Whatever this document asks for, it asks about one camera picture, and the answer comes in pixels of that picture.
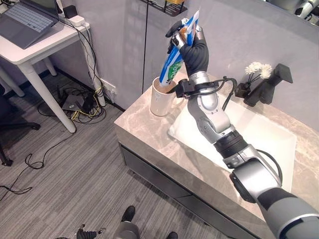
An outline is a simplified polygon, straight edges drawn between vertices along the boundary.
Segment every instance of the white cup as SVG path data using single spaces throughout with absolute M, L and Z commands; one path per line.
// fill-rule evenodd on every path
M 171 108 L 175 92 L 167 94 L 176 83 L 172 81 L 168 86 L 160 85 L 160 78 L 157 77 L 152 83 L 151 112 L 156 116 L 165 116 Z

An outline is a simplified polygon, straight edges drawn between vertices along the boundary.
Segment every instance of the black faucet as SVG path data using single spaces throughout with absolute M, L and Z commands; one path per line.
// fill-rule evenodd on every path
M 278 64 L 272 71 L 269 79 L 263 80 L 249 95 L 244 99 L 244 103 L 254 107 L 258 101 L 270 104 L 273 101 L 275 86 L 282 80 L 289 83 L 293 82 L 288 66 Z

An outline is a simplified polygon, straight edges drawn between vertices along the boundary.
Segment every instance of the person's foot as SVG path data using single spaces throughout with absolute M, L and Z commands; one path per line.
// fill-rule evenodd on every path
M 166 239 L 178 239 L 176 232 L 171 232 Z
M 126 208 L 126 210 L 122 216 L 121 222 L 131 222 L 134 215 L 135 215 L 135 207 L 129 206 L 128 208 Z

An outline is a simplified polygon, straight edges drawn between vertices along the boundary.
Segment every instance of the black wall shelf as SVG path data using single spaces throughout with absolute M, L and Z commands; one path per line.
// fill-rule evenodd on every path
M 174 4 L 174 3 L 169 3 L 165 1 L 164 6 L 159 6 L 157 5 L 156 2 L 152 0 L 141 0 L 141 1 L 145 2 L 149 6 L 156 8 L 159 11 L 166 13 L 169 16 L 177 16 L 187 10 L 187 8 L 184 6 L 184 2 L 182 4 Z

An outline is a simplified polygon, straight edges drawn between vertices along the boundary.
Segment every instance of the gray cabinet drawer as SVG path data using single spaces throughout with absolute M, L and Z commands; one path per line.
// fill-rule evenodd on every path
M 208 224 L 220 230 L 225 235 L 236 239 L 257 239 L 243 228 L 217 212 L 197 197 L 191 195 L 183 198 L 176 198 L 176 201 L 188 208 L 191 212 L 198 215 Z
M 121 146 L 121 151 L 127 166 L 170 197 L 178 198 L 190 195 L 188 191 L 172 182 L 157 169 L 144 162 L 123 146 Z

